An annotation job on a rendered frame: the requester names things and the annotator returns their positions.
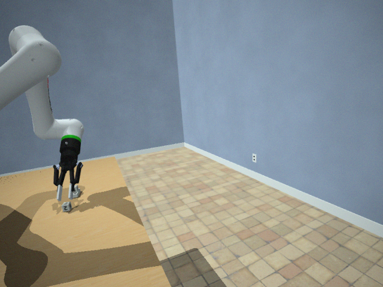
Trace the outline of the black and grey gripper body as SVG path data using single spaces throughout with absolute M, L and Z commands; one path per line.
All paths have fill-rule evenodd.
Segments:
M 62 163 L 65 162 L 66 165 L 65 165 L 64 170 L 69 171 L 68 162 L 69 161 L 71 162 L 72 169 L 74 169 L 76 166 L 76 163 L 78 162 L 77 159 L 78 159 L 78 153 L 76 151 L 71 150 L 71 149 L 66 149 L 66 150 L 61 152 L 59 166 L 62 168 Z

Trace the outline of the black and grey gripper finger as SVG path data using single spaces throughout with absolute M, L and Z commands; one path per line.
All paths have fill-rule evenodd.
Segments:
M 64 181 L 64 178 L 65 178 L 65 175 L 67 173 L 67 171 L 64 170 L 65 168 L 65 165 L 66 163 L 63 162 L 62 163 L 62 168 L 61 168 L 61 173 L 60 173 L 60 176 L 59 176 L 59 164 L 58 165 L 54 165 L 53 168 L 54 168 L 54 180 L 53 180 L 53 183 L 55 184 L 55 186 L 57 186 L 57 200 L 58 201 L 61 201 L 61 198 L 62 198 L 62 188 L 63 188 L 63 181 Z
M 76 173 L 75 173 L 75 178 L 74 178 L 74 169 L 72 169 L 72 164 L 71 164 L 70 161 L 68 162 L 68 165 L 69 165 L 69 176 L 70 176 L 68 198 L 70 200 L 72 200 L 73 192 L 74 192 L 74 185 L 79 183 L 81 168 L 83 167 L 83 164 L 82 164 L 82 162 L 77 162 L 76 163 L 77 169 L 76 169 Z

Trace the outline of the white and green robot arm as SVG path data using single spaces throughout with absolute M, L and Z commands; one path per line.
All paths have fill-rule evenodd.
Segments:
M 9 35 L 12 58 L 0 67 L 0 110 L 24 92 L 40 139 L 61 139 L 60 153 L 80 154 L 83 124 L 76 119 L 56 120 L 51 109 L 48 77 L 61 67 L 59 50 L 31 26 L 18 26 Z

